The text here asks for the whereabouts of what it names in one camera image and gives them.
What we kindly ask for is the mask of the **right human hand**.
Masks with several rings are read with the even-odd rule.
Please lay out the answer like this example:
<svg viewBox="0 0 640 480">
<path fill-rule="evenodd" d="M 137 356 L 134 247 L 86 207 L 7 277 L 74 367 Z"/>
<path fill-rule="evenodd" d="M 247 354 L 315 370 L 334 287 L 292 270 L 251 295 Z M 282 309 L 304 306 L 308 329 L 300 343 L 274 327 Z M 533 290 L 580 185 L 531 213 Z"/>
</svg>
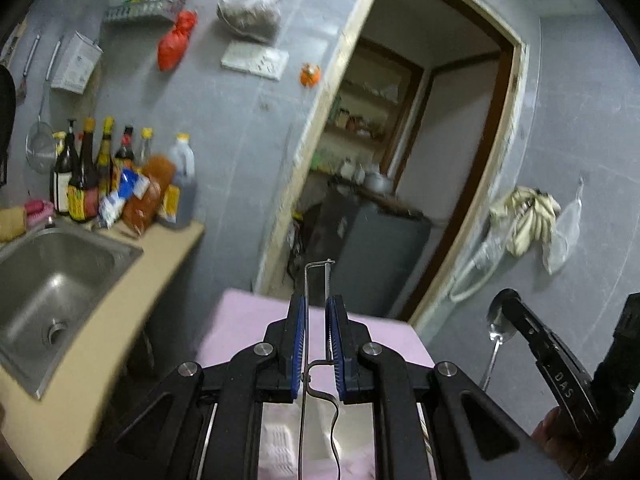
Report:
<svg viewBox="0 0 640 480">
<path fill-rule="evenodd" d="M 582 444 L 572 421 L 560 406 L 548 411 L 530 436 L 570 478 L 585 477 L 589 466 Z"/>
</svg>

